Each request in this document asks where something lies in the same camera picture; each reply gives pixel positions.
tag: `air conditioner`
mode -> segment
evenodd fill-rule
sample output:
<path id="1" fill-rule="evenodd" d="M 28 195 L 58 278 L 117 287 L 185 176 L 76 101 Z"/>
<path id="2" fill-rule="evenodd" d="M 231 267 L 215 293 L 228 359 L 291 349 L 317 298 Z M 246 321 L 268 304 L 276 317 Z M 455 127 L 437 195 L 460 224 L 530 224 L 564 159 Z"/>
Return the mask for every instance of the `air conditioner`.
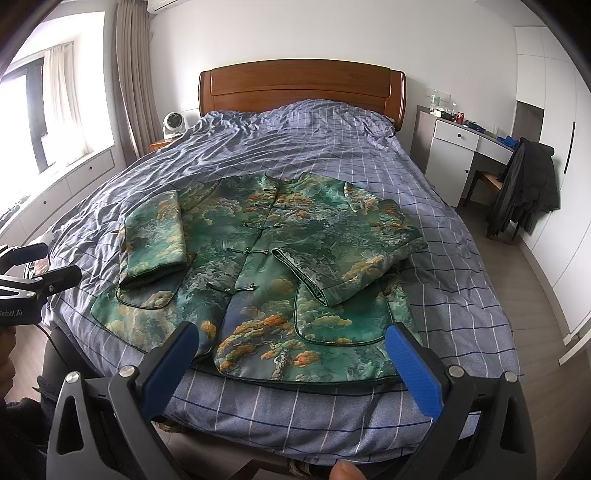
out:
<path id="1" fill-rule="evenodd" d="M 159 14 L 164 10 L 176 7 L 177 5 L 188 2 L 189 0 L 148 0 L 148 12 Z"/>

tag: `bedsheet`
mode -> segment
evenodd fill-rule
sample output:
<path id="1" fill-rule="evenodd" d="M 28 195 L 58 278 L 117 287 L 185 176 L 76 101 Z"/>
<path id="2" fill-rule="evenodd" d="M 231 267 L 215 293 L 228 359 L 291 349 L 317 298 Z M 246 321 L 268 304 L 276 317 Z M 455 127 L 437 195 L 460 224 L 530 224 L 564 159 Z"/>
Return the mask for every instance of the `bedsheet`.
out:
<path id="1" fill-rule="evenodd" d="M 118 280 L 117 233 L 126 215 L 167 190 L 259 171 L 288 179 L 318 173 L 398 202 L 428 243 L 399 264 L 424 344 L 473 375 L 519 371 L 511 325 L 462 220 L 404 152 L 386 117 L 328 100 L 261 114 L 211 112 L 105 183 L 53 227 L 52 264 L 75 263 L 83 278 L 78 288 L 50 299 L 44 318 L 65 324 L 102 374 L 137 365 L 143 354 L 90 315 L 95 298 Z M 406 455 L 431 425 L 402 383 L 321 393 L 306 385 L 235 381 L 199 366 L 187 371 L 165 413 L 204 432 L 327 465 Z M 469 417 L 463 435 L 477 419 Z"/>

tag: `green jacket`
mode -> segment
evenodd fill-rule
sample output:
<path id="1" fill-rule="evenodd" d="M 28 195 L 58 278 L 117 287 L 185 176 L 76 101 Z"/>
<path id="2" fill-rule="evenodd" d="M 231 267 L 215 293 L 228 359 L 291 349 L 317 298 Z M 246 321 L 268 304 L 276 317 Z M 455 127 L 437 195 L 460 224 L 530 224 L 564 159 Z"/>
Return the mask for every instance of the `green jacket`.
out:
<path id="1" fill-rule="evenodd" d="M 140 350 L 189 320 L 197 356 L 223 374 L 344 382 L 396 374 L 383 346 L 393 321 L 416 334 L 388 271 L 424 239 L 394 201 L 347 182 L 228 177 L 152 197 L 120 235 L 119 283 L 92 314 Z"/>

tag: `white wardrobe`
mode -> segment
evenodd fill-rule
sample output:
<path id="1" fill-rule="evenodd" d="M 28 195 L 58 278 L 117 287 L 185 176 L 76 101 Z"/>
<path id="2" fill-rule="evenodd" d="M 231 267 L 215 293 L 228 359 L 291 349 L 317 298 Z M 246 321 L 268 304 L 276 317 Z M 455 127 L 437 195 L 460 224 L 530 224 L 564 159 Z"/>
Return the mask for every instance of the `white wardrobe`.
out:
<path id="1" fill-rule="evenodd" d="M 591 316 L 591 93 L 548 28 L 515 33 L 517 100 L 544 109 L 540 142 L 554 147 L 560 186 L 560 209 L 523 239 L 566 317 L 567 343 Z"/>

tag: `wooden headboard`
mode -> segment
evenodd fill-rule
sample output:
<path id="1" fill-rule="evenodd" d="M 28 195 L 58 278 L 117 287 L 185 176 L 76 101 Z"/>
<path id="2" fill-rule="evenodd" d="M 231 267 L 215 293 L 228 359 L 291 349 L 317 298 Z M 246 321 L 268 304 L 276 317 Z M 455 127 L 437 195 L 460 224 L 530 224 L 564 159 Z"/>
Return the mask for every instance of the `wooden headboard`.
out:
<path id="1" fill-rule="evenodd" d="M 199 77 L 199 108 L 265 112 L 308 98 L 336 100 L 373 110 L 402 128 L 404 72 L 340 60 L 266 60 L 220 67 Z"/>

